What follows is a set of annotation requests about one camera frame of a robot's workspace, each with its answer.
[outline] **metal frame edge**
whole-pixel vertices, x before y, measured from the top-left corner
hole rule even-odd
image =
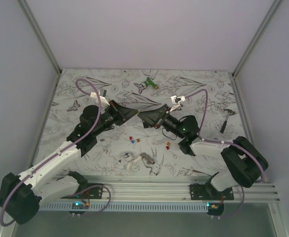
[[[47,57],[49,58],[49,60],[52,64],[52,66],[54,67],[57,74],[60,75],[62,72],[62,69],[59,67],[58,62],[57,62],[53,52],[51,51],[50,46],[49,46],[44,34],[42,33],[32,11],[31,11],[31,8],[27,4],[27,1],[26,0],[17,0],[17,2],[19,3],[22,11],[24,12],[24,15],[26,16],[26,18],[27,18],[30,26],[32,27],[34,33],[36,34],[41,46],[43,47]]]
[[[268,28],[268,25],[269,25],[270,21],[272,20],[273,16],[275,15],[277,9],[279,8],[281,2],[282,2],[282,0],[274,0],[272,5],[270,6],[268,12],[266,13],[266,15],[264,17],[264,20],[260,24],[257,32],[255,33],[255,35],[253,36],[253,38],[252,38],[252,40],[250,42],[247,50],[243,54],[243,56],[242,56],[241,60],[239,61],[236,69],[234,70],[234,72],[233,72],[233,77],[234,78],[239,74],[241,68],[243,67],[243,65],[245,64],[245,62],[249,58],[250,54],[254,50],[255,46],[257,45],[257,43],[259,42],[259,40],[263,36],[265,30]]]

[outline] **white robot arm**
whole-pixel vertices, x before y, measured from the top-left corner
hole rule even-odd
[[[18,224],[24,224],[32,219],[40,206],[87,188],[87,180],[76,172],[70,172],[58,181],[49,184],[47,182],[65,166],[90,151],[97,144],[96,137],[100,133],[113,129],[113,124],[122,125],[139,112],[120,106],[111,100],[105,112],[101,114],[94,130],[84,139],[79,140],[92,127],[98,109],[95,105],[85,107],[80,116],[80,123],[67,137],[67,140],[50,156],[19,175],[9,173],[3,178],[0,189],[0,206],[3,207],[12,190],[16,189],[12,197],[8,199],[5,211]]]

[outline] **green toy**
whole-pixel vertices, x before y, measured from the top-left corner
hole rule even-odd
[[[141,83],[141,84],[134,83],[134,85],[136,87],[138,87],[139,94],[141,94],[142,91],[144,89],[146,89],[149,85],[152,85],[154,89],[158,89],[159,88],[159,86],[157,84],[155,84],[153,81],[151,81],[150,77],[147,77],[146,80],[143,83]]]

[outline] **butterfly print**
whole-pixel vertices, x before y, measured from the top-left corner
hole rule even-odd
[[[80,105],[78,104],[77,100],[74,101],[73,106],[68,108],[67,112],[69,111],[77,111],[77,108],[79,108]]]

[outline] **lavender cable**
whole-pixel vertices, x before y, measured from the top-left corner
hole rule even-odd
[[[242,209],[242,207],[243,207],[243,205],[244,205],[245,195],[244,195],[244,189],[243,189],[243,187],[242,187],[242,186],[240,186],[240,187],[241,187],[241,190],[242,190],[242,199],[241,199],[241,202],[240,202],[240,205],[239,205],[238,209],[237,209],[235,212],[231,213],[231,214],[228,214],[228,215],[225,215],[225,216],[220,216],[220,218],[233,217],[233,216],[235,216],[236,214],[238,214],[238,213],[240,212],[240,210]]]
[[[84,81],[86,83],[88,83],[92,88],[93,90],[95,91],[96,93],[96,96],[97,96],[97,99],[98,99],[98,102],[99,102],[99,110],[98,110],[98,113],[97,113],[97,116],[96,116],[96,120],[93,124],[93,126],[90,128],[90,130],[87,131],[87,133],[85,133],[82,137],[80,137],[78,140],[76,140],[75,142],[71,143],[70,145],[66,146],[65,148],[61,149],[60,152],[64,152],[66,151],[67,149],[69,149],[70,147],[74,146],[75,144],[77,144],[78,142],[80,142],[81,140],[83,140],[87,135],[89,135],[93,129],[95,128],[96,124],[98,123],[99,119],[100,119],[100,116],[101,116],[101,98],[100,98],[100,95],[98,94],[97,92],[97,88],[90,82],[88,81],[87,79],[78,79],[76,80],[75,82],[75,85],[77,86],[78,90],[80,90],[81,92],[83,92],[84,94],[87,94],[87,95],[90,95],[89,93],[83,91],[81,88],[79,88],[78,86],[78,81]],[[44,165],[46,165],[48,162],[50,162],[52,159],[54,159],[55,157],[58,156],[58,153],[55,153],[54,155],[52,155],[50,158],[48,158],[47,160],[45,160],[43,163],[41,163],[39,166],[37,166],[33,171],[32,171],[32,174],[35,174],[40,168],[42,168]],[[10,194],[7,196],[4,204],[3,204],[3,207],[1,209],[1,212],[0,212],[0,224],[4,227],[7,227],[11,224],[13,224],[15,221],[12,220],[11,222],[9,223],[5,223],[3,218],[4,218],[4,213],[5,213],[5,209],[7,207],[7,204],[9,203],[10,199],[12,198],[13,194],[16,192],[16,190],[27,180],[31,177],[31,175],[27,175],[24,179],[22,179],[15,187],[14,189],[10,192]]]
[[[86,189],[84,189],[84,190],[76,193],[76,194],[71,194],[71,195],[68,195],[68,196],[65,196],[65,197],[66,197],[66,198],[71,198],[71,197],[74,197],[74,196],[76,196],[76,195],[85,193],[85,192],[88,191],[89,189],[97,188],[97,187],[102,187],[102,188],[106,189],[107,192],[108,192],[108,195],[109,195],[108,201],[107,201],[106,205],[105,205],[102,209],[100,209],[100,210],[98,210],[97,212],[95,212],[95,213],[100,213],[100,212],[104,211],[104,210],[108,207],[108,205],[109,205],[109,203],[110,203],[110,200],[111,200],[110,190],[109,190],[108,187],[106,187],[105,185],[100,185],[100,184],[98,184],[98,185],[93,185],[93,186],[90,186],[90,187],[88,187],[88,188],[86,188]]]
[[[200,123],[200,127],[199,127],[199,132],[198,132],[198,136],[200,134],[200,131],[202,130],[202,127],[203,127],[203,124],[204,124],[204,120],[205,120],[205,117],[206,117],[206,110],[207,110],[207,105],[208,105],[208,91],[206,89],[201,89],[201,90],[198,90],[196,92],[194,92],[193,94],[191,95],[187,95],[185,96],[186,98],[189,98],[189,97],[192,97],[200,92],[204,91],[205,94],[206,94],[206,102],[205,102],[205,109],[204,109],[204,114],[203,114],[203,119],[202,119],[202,122]]]

